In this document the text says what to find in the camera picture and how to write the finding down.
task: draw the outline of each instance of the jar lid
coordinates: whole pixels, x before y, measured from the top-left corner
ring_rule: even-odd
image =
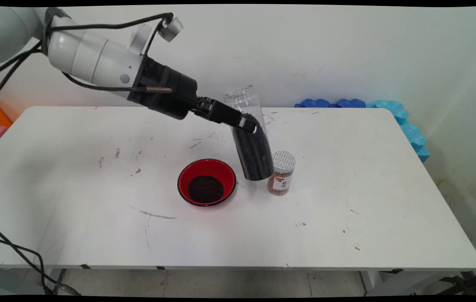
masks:
[[[272,159],[275,172],[286,174],[294,170],[296,158],[292,153],[287,151],[277,151],[276,153],[273,153]]]

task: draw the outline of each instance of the blue foam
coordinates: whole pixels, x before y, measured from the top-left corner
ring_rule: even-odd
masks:
[[[301,101],[301,104],[295,104],[294,107],[300,108],[327,108],[330,106],[330,102],[326,101],[325,99],[319,98],[317,100],[313,100],[311,98],[304,99]]]
[[[384,108],[391,113],[393,113],[393,116],[399,123],[399,125],[404,124],[406,122],[406,119],[408,118],[409,113],[403,109],[403,105],[397,101],[383,101],[383,100],[378,100],[375,101],[372,104],[372,107],[370,108]]]
[[[421,162],[424,162],[430,157],[430,152],[426,149],[426,147],[422,147],[419,151],[417,151],[417,156],[421,160]]]
[[[411,143],[411,147],[413,147],[416,152],[424,147],[426,138],[420,134],[421,129],[418,126],[414,126],[406,121],[404,124],[401,124],[400,128],[403,130],[405,136]]]
[[[342,98],[338,100],[337,105],[339,105],[340,108],[365,108],[365,102],[357,98],[351,100]]]

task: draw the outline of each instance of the metal pin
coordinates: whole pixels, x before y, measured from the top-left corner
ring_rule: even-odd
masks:
[[[146,87],[146,92],[151,94],[172,94],[173,90],[167,87]]]

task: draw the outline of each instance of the floor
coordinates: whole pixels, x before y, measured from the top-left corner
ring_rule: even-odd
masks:
[[[40,275],[32,269],[10,271],[40,282]],[[63,283],[84,296],[308,298],[364,294],[356,271],[69,269]],[[448,287],[448,283],[437,282],[416,294],[437,294]]]

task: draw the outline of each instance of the jar label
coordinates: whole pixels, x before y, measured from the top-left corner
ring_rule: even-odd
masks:
[[[287,177],[273,177],[273,189],[277,191],[285,191],[290,187],[290,180],[292,179],[292,175]]]

